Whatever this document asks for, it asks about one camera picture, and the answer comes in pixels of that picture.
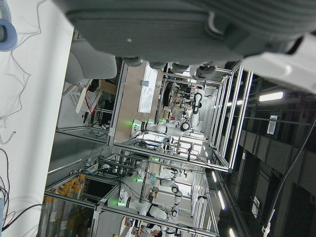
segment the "gray fabric chair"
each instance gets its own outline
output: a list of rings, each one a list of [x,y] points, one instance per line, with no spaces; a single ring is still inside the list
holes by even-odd
[[[86,40],[73,41],[65,81],[70,84],[84,79],[112,79],[117,75],[115,56],[95,50]]]
[[[181,65],[287,53],[316,30],[316,1],[54,0],[97,50]]]

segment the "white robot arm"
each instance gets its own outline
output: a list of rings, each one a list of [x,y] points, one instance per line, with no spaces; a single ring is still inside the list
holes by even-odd
[[[192,106],[192,113],[191,113],[191,118],[189,119],[191,123],[191,127],[195,128],[198,126],[199,123],[199,108],[200,108],[200,103],[202,100],[202,94],[201,93],[196,93],[193,97],[193,106]]]
[[[168,136],[177,136],[181,137],[184,135],[186,131],[190,129],[190,125],[187,122],[184,122],[180,125],[180,127],[175,127],[175,124],[164,123],[164,124],[153,124],[148,122],[142,122],[140,126],[140,130],[142,132],[157,132],[162,133]]]

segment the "cable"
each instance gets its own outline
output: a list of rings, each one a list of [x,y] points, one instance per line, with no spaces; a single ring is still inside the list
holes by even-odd
[[[0,150],[4,152],[5,158],[6,158],[6,177],[7,177],[7,181],[8,181],[8,189],[6,189],[5,183],[4,183],[4,181],[3,181],[3,179],[2,179],[1,176],[0,176],[0,178],[1,178],[1,181],[2,181],[2,183],[3,183],[4,190],[5,190],[5,192],[7,193],[7,200],[6,200],[7,206],[6,206],[6,212],[5,212],[5,216],[7,216],[7,215],[8,215],[8,211],[9,211],[9,202],[10,202],[10,198],[9,198],[9,196],[10,196],[9,158],[8,158],[8,154],[6,153],[6,151],[5,151],[4,149],[0,148]]]
[[[177,224],[177,227],[180,227],[180,228],[188,228],[188,229],[194,230],[194,231],[195,231],[195,234],[194,234],[193,237],[195,237],[195,236],[197,235],[196,229],[193,228],[192,226],[187,226],[187,225],[184,225],[184,224],[179,223],[179,224]]]
[[[294,167],[296,161],[298,160],[298,158],[299,158],[299,156],[300,156],[302,150],[304,149],[304,147],[305,147],[305,145],[306,145],[306,143],[307,143],[307,141],[308,141],[308,139],[309,139],[309,137],[310,137],[310,135],[311,135],[311,133],[312,133],[312,130],[313,130],[315,124],[316,124],[316,119],[314,120],[313,124],[311,125],[310,130],[309,130],[309,133],[307,134],[307,136],[306,136],[306,138],[305,138],[305,140],[304,140],[304,143],[303,143],[301,149],[298,151],[298,153],[297,153],[295,159],[293,160],[293,162],[292,162],[292,164],[290,165],[289,169],[288,169],[288,170],[286,171],[286,173],[283,175],[283,177],[282,177],[282,179],[281,179],[281,181],[280,181],[280,183],[279,183],[279,185],[278,185],[278,187],[277,187],[277,190],[276,190],[276,192],[275,192],[275,196],[274,196],[273,201],[272,201],[271,208],[270,208],[270,210],[269,210],[269,215],[268,215],[269,218],[268,218],[268,220],[267,220],[267,222],[266,222],[266,226],[268,226],[268,224],[269,224],[269,223],[271,222],[271,220],[272,220],[272,217],[273,217],[273,214],[274,214],[274,209],[275,209],[275,206],[276,206],[276,203],[277,203],[277,199],[278,199],[279,194],[280,194],[280,192],[281,192],[281,190],[282,190],[282,188],[283,188],[284,182],[285,182],[285,180],[286,180],[288,174],[291,172],[292,168]]]
[[[14,218],[14,216],[15,216],[15,211],[10,212],[10,213],[3,219],[3,221],[5,221],[5,220],[7,219],[7,217],[8,217],[9,215],[11,215],[12,213],[14,213],[14,214],[13,214],[11,220],[8,222],[8,224],[10,224],[10,222],[13,220],[13,218]]]
[[[41,34],[40,16],[39,16],[39,6],[40,6],[41,4],[43,4],[44,2],[46,2],[46,1],[47,1],[47,0],[42,0],[42,1],[38,2],[38,4],[37,4],[37,19],[38,19],[38,29],[37,29],[37,31],[31,32],[30,34],[32,34],[32,35],[26,37],[25,40],[21,41],[21,42],[10,52],[10,57],[12,58],[12,60],[16,63],[16,65],[20,68],[20,70],[21,70],[24,74],[27,75],[27,77],[26,77],[25,80],[23,79],[24,83],[22,83],[22,82],[17,78],[17,76],[12,75],[12,74],[6,74],[6,75],[9,75],[9,76],[15,77],[15,78],[17,79],[17,81],[22,84],[23,88],[22,88],[21,92],[19,93],[18,97],[16,98],[16,100],[18,101],[18,105],[20,105],[20,108],[19,108],[18,110],[16,110],[16,111],[13,111],[13,112],[9,113],[8,115],[1,116],[0,119],[3,119],[3,118],[6,119],[6,118],[8,118],[9,116],[11,116],[11,115],[13,115],[13,114],[19,112],[19,111],[22,110],[22,108],[23,108],[22,102],[21,102],[21,96],[22,96],[22,93],[24,92],[24,90],[25,90],[25,88],[26,88],[26,86],[27,86],[28,80],[29,80],[29,78],[30,78],[30,76],[31,76],[32,74],[27,73],[27,72],[21,67],[21,65],[17,62],[17,60],[16,60],[16,58],[15,58],[13,52],[14,52],[18,47],[22,46],[29,38]],[[7,140],[6,142],[3,142],[2,137],[1,137],[1,135],[0,135],[0,143],[1,143],[2,145],[7,144],[7,143],[11,140],[11,138],[13,137],[13,135],[14,135],[15,133],[16,133],[15,131],[12,132],[12,134],[10,135],[10,137],[8,138],[8,140]]]
[[[20,218],[20,216],[22,216],[22,214],[24,212],[26,212],[27,210],[30,210],[31,208],[35,207],[35,206],[42,206],[42,204],[35,204],[32,206],[29,206],[28,208],[24,209],[12,222],[10,222],[9,224],[7,224],[5,227],[2,228],[2,231],[5,231],[7,228],[9,228],[17,219]]]

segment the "aluminum frame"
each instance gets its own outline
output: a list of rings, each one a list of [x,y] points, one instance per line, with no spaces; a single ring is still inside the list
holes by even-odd
[[[118,117],[119,117],[119,110],[120,110],[121,100],[123,96],[124,84],[126,81],[127,69],[128,69],[128,65],[123,62],[121,66],[121,71],[119,74],[118,89],[117,89],[117,94],[115,97],[113,111],[96,108],[97,111],[112,114],[109,130],[103,130],[97,127],[91,127],[91,126],[85,125],[85,126],[74,126],[74,127],[64,127],[64,128],[56,127],[55,131],[57,133],[73,136],[85,141],[91,141],[91,142],[95,142],[99,144],[106,144],[106,145],[112,146],[114,143],[115,130],[116,130],[116,125],[117,125]],[[58,119],[60,118],[61,106],[59,108]],[[86,129],[104,132],[106,134],[105,135],[106,139],[99,139],[98,137],[94,138],[94,137],[85,136],[84,134],[75,133],[75,131],[81,131],[81,130],[86,130]]]

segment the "ceiling light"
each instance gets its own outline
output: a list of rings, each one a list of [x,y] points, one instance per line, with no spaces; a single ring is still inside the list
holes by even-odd
[[[225,209],[225,203],[224,203],[224,199],[223,199],[221,191],[218,191],[218,197],[219,197],[219,201],[221,203],[222,209],[224,210]]]
[[[229,229],[229,235],[230,235],[231,237],[236,237],[236,236],[235,236],[235,233],[234,233],[234,231],[233,231],[232,228]]]
[[[216,179],[216,175],[215,175],[214,171],[212,171],[212,176],[213,176],[214,183],[216,183],[217,179]]]
[[[276,92],[267,95],[259,96],[259,101],[269,101],[269,100],[278,100],[283,98],[283,92]]]

